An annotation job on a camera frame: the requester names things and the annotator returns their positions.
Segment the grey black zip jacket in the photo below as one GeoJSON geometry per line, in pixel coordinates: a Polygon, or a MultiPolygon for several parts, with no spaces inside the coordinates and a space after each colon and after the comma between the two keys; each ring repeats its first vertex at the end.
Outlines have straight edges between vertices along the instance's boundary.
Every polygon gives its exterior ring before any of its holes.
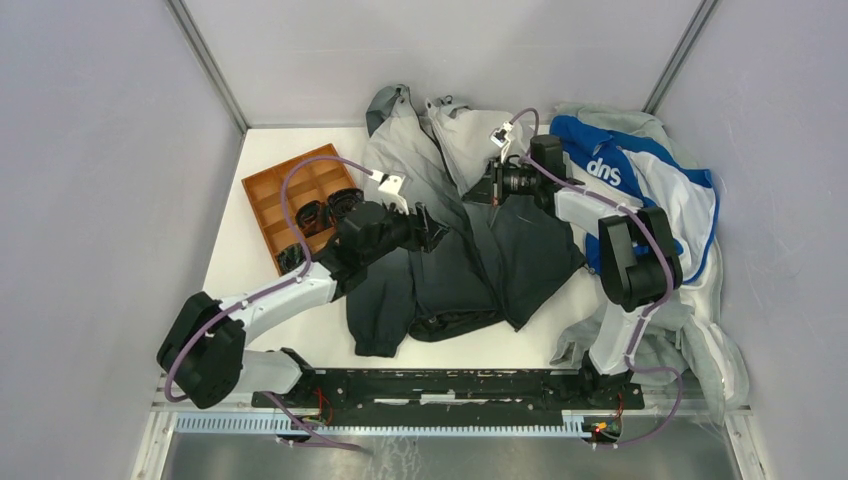
{"type": "Polygon", "coordinates": [[[585,265],[571,226],[531,196],[464,200],[500,153],[492,132],[510,119],[447,96],[417,110],[403,84],[371,100],[362,164],[400,176],[406,200],[448,231],[429,253],[400,248],[369,266],[346,300],[358,356],[391,358],[406,338],[438,342],[502,322],[520,329],[585,265]]]}

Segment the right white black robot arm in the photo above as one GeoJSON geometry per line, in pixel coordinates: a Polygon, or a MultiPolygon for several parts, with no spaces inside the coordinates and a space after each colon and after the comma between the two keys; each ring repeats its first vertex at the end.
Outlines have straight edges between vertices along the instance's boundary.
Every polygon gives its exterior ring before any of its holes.
{"type": "Polygon", "coordinates": [[[599,333],[583,356],[577,392],[585,405],[602,408],[631,381],[647,325],[682,283],[667,214],[658,206],[635,210],[570,177],[562,143],[554,135],[533,136],[523,155],[511,153],[506,126],[490,140],[499,153],[465,200],[500,206],[511,196],[531,196],[544,212],[579,226],[599,242],[600,279],[608,303],[599,333]]]}

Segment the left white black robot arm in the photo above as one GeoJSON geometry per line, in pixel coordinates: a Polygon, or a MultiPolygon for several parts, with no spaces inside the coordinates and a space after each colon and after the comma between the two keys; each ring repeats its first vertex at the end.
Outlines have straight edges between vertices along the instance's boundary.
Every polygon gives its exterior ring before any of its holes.
{"type": "Polygon", "coordinates": [[[190,296],[166,335],[156,361],[170,402],[208,409],[234,393],[271,393],[293,407],[313,397],[309,366],[291,349],[254,351],[249,345],[275,326],[352,292],[368,267],[405,249],[431,252],[447,235],[425,205],[413,212],[372,201],[355,205],[328,243],[303,265],[256,291],[214,299],[190,296]]]}

